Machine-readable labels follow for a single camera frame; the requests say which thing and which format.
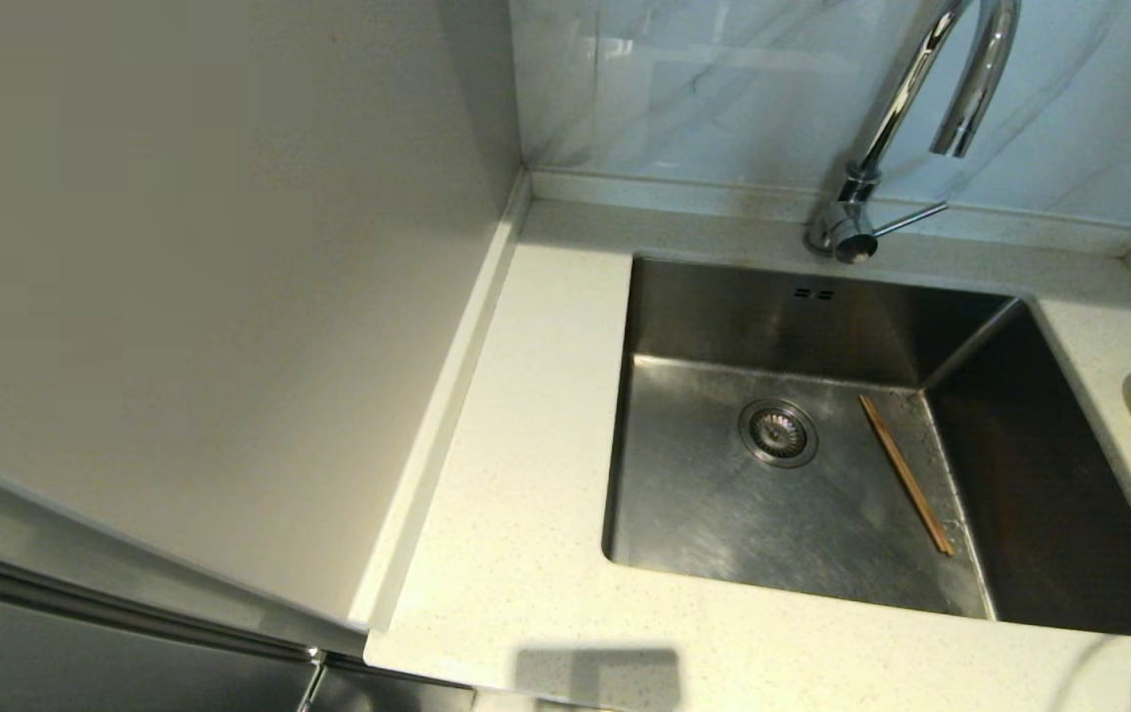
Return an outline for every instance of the countertop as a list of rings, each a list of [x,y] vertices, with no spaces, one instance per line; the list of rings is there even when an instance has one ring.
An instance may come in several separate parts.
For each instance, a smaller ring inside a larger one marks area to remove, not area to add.
[[[1131,636],[625,567],[601,550],[632,253],[1026,298],[1131,504],[1131,273],[895,234],[863,264],[788,223],[538,201],[372,666],[618,709],[1122,709]]]

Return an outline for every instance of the sink drain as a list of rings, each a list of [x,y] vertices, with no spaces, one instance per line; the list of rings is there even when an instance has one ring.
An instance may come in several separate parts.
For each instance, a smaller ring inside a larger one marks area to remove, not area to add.
[[[793,402],[767,398],[742,410],[737,423],[751,455],[775,468],[796,468],[815,455],[815,428]]]

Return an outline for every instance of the sink basin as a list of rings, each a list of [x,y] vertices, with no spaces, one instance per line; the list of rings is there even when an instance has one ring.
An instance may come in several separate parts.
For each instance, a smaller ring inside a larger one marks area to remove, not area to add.
[[[661,572],[1131,635],[1131,510],[1008,296],[634,261],[603,540]]]

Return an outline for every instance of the chrome faucet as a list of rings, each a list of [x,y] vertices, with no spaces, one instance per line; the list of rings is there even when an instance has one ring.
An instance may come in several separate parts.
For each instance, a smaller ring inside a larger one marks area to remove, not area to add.
[[[899,123],[913,106],[917,92],[926,81],[926,75],[935,63],[939,50],[953,32],[955,24],[962,17],[973,0],[942,0],[931,19],[931,26],[922,35],[914,50],[913,59],[891,90],[887,104],[881,106],[882,116],[870,132],[867,148],[863,156],[847,162],[846,177],[837,198],[823,206],[804,234],[804,243],[818,255],[834,257],[840,262],[863,262],[873,257],[878,238],[914,222],[936,215],[948,208],[948,202],[936,202],[899,220],[873,228],[869,222],[867,199],[882,172],[878,170],[886,149],[899,131]],[[1020,0],[979,0],[978,40],[965,60],[965,71],[957,87],[957,94],[948,107],[944,122],[931,144],[932,154],[962,157],[974,139],[986,112],[986,105],[995,94],[1009,59],[1009,46],[1013,44],[1018,27],[1018,5]]]

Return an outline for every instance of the wooden chopstick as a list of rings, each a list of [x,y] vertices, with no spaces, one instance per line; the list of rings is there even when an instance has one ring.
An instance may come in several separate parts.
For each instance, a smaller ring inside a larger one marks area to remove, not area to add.
[[[869,424],[873,425],[873,432],[877,433],[878,440],[882,442],[882,450],[886,450],[887,457],[891,459],[891,464],[895,464],[895,470],[899,472],[900,480],[904,480],[904,487],[908,490],[908,496],[913,497],[913,504],[917,506],[917,514],[922,514],[922,522],[926,524],[926,531],[931,532],[931,538],[935,541],[936,549],[948,556],[953,555],[953,545],[948,540],[944,527],[939,523],[939,519],[935,519],[935,514],[931,512],[931,504],[926,502],[926,495],[922,493],[922,488],[917,486],[917,480],[913,478],[913,469],[908,468],[908,460],[904,459],[904,454],[895,443],[895,437],[891,437],[891,429],[886,427],[886,422],[878,414],[873,401],[869,400],[869,396],[860,396],[860,405],[864,407],[864,415],[869,416]]]

